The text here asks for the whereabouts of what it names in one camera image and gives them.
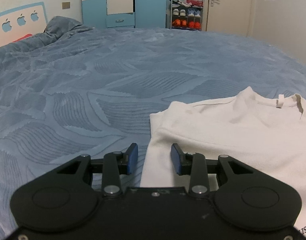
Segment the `white headboard with apples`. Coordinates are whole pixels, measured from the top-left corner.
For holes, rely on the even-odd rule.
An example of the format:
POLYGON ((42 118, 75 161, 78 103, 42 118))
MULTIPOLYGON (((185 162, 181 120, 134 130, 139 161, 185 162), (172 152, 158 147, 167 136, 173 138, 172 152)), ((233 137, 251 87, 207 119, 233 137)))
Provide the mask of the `white headboard with apples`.
POLYGON ((0 47, 26 34, 42 33, 48 23, 43 2, 0 12, 0 47))

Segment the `red pillow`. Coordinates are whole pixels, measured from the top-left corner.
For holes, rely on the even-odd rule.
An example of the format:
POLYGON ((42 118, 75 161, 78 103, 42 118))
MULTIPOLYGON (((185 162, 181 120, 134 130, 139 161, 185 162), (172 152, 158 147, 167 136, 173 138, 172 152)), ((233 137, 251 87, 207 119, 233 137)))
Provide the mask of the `red pillow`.
POLYGON ((22 36, 22 37, 20 37, 16 40, 14 40, 13 42, 18 42, 18 41, 24 40, 24 39, 26 39, 28 37, 32 37, 32 36, 33 36, 32 34, 26 34, 26 35, 24 35, 24 36, 22 36))

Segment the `shoe rack with shoes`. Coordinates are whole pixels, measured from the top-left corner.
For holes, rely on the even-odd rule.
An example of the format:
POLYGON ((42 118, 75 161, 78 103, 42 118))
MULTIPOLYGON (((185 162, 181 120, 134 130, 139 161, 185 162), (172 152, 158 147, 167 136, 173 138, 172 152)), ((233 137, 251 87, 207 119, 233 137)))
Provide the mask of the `shoe rack with shoes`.
POLYGON ((167 0, 165 27, 202 31, 205 0, 167 0))

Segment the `blue and white wardrobe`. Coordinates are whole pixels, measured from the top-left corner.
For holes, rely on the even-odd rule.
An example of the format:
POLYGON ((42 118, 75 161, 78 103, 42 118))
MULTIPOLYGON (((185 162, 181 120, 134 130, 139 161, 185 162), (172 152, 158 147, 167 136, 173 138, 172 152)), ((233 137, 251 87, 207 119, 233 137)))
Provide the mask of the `blue and white wardrobe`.
POLYGON ((165 28, 166 0, 81 0, 85 25, 106 28, 165 28))

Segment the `bronze wall switch plate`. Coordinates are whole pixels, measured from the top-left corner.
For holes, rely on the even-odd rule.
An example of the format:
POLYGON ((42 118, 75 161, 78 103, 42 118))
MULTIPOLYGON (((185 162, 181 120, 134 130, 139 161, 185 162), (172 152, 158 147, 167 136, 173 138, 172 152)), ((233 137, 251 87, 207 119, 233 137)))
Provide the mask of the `bronze wall switch plate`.
POLYGON ((70 2, 62 2, 62 9, 70 9, 70 2))

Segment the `blue textured bedspread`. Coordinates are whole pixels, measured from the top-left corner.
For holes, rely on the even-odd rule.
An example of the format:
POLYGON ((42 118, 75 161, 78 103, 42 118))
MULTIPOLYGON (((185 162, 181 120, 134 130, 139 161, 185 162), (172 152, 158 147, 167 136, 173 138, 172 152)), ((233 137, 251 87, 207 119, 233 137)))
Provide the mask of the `blue textured bedspread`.
POLYGON ((93 29, 54 17, 44 32, 0 47, 0 239, 15 229, 21 185, 81 154, 136 142, 140 183, 149 115, 172 101, 301 94, 306 66, 250 38, 170 29, 93 29))

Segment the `white long-sleeve Nevada shirt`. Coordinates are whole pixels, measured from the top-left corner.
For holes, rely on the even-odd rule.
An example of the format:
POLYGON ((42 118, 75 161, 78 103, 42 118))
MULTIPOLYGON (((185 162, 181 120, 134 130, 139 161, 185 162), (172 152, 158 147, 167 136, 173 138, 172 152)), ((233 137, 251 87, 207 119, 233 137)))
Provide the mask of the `white long-sleeve Nevada shirt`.
POLYGON ((141 187, 188 186, 188 177, 175 173, 172 144, 207 159, 227 154, 296 189, 302 210, 295 226, 306 236, 306 100, 301 95, 268 99, 248 87, 229 98, 174 101, 150 115, 150 129, 141 187))

